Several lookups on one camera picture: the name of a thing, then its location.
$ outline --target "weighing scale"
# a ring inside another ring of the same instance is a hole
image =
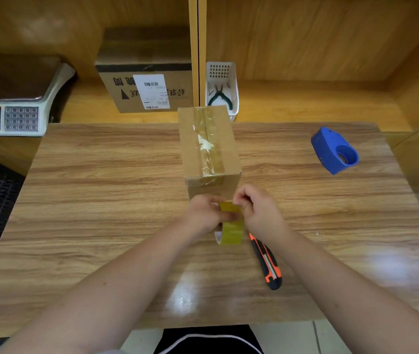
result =
[[[54,98],[74,75],[58,57],[0,55],[0,135],[43,136]]]

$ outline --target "wooden table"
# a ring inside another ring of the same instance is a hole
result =
[[[241,182],[269,190],[295,229],[419,310],[419,205],[390,148],[373,124],[325,124],[360,154],[332,176],[310,143],[320,125],[234,124]],[[50,124],[0,241],[0,336],[186,204],[177,124]],[[218,246],[207,235],[179,258],[139,327],[321,318],[280,267],[272,292],[247,238]]]

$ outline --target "brown cardboard box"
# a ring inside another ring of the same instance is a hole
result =
[[[120,113],[193,106],[187,26],[106,29],[95,67]],[[138,79],[135,75],[160,76]]]
[[[179,108],[178,128],[190,200],[201,193],[231,200],[242,168],[227,107]]]

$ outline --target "person's left hand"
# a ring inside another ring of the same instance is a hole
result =
[[[214,229],[220,222],[233,222],[240,218],[236,212],[221,211],[216,202],[223,202],[224,198],[217,195],[196,195],[188,203],[188,209],[184,215],[186,220],[205,234]]]

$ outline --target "forearm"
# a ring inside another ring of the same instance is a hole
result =
[[[299,233],[279,251],[355,353],[419,353],[419,312]]]
[[[112,260],[10,339],[5,353],[98,353],[119,348],[177,255],[189,245],[192,231],[184,220],[177,220]]]

